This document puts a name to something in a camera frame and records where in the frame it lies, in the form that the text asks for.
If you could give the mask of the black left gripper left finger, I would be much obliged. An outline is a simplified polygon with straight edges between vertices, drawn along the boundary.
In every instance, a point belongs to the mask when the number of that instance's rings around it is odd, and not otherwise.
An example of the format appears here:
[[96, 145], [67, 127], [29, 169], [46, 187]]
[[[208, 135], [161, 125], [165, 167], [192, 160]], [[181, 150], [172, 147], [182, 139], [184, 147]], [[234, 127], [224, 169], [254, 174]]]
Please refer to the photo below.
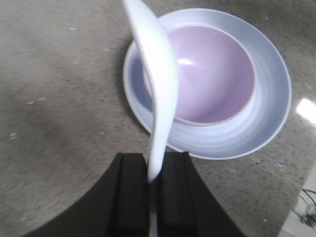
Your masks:
[[147, 166], [141, 153], [118, 153], [71, 207], [28, 237], [147, 237]]

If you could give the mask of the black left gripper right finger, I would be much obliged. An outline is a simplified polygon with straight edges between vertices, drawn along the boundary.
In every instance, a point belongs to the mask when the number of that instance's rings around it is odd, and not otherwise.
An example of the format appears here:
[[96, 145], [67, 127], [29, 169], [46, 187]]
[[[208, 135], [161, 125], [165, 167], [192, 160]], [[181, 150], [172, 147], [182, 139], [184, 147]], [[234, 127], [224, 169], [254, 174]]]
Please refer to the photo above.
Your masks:
[[211, 194], [189, 153], [166, 152], [158, 183], [160, 237], [242, 237]]

